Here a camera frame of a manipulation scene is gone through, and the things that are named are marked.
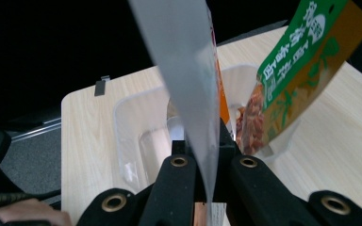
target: dark background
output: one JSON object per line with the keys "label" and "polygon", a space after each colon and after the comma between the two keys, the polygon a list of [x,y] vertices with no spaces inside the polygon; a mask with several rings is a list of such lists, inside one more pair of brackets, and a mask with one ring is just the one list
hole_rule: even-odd
{"label": "dark background", "polygon": [[[362,8],[362,1],[355,1]],[[288,20],[299,1],[207,0],[216,42]],[[362,72],[362,45],[348,60]],[[153,66],[127,1],[0,0],[0,126]]]}

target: black clip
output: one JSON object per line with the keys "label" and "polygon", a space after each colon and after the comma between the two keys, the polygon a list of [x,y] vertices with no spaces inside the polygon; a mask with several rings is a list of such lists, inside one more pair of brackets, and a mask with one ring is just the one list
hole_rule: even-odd
{"label": "black clip", "polygon": [[101,81],[96,81],[95,83],[95,96],[105,95],[105,83],[110,81],[110,76],[102,76]]}

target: food in package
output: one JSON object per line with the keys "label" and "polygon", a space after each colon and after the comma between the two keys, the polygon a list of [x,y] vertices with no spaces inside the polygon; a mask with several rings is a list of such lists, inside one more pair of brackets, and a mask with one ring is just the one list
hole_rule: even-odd
{"label": "food in package", "polygon": [[351,0],[303,0],[260,65],[236,141],[255,154],[293,123],[362,41],[362,10]]}

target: metal screw hole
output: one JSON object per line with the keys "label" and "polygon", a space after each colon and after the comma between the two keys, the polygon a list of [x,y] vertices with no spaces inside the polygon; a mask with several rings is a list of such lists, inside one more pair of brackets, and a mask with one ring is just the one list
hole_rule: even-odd
{"label": "metal screw hole", "polygon": [[336,214],[348,215],[351,213],[351,207],[349,207],[346,202],[338,198],[332,196],[324,196],[321,199],[321,203],[323,206],[325,206],[325,208]]}
{"label": "metal screw hole", "polygon": [[127,203],[125,195],[118,193],[108,196],[102,202],[102,209],[106,212],[115,212],[121,210]]}
{"label": "metal screw hole", "polygon": [[184,167],[188,164],[187,158],[175,157],[172,159],[172,165],[175,167]]}
{"label": "metal screw hole", "polygon": [[255,168],[257,167],[257,162],[250,157],[244,157],[239,160],[240,164],[247,168]]}

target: wooden table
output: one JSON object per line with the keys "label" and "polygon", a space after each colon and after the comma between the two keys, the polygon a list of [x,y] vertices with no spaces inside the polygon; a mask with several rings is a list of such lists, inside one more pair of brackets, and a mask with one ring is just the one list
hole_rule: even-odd
{"label": "wooden table", "polygon": [[[218,48],[221,67],[259,65],[278,42],[280,28]],[[119,173],[113,107],[122,98],[161,86],[157,68],[113,79],[106,94],[94,87],[62,102],[62,209],[76,224],[102,191],[125,187]],[[301,117],[289,150],[270,168],[296,196],[307,200],[320,189],[334,190],[362,207],[362,73],[345,63]]]}

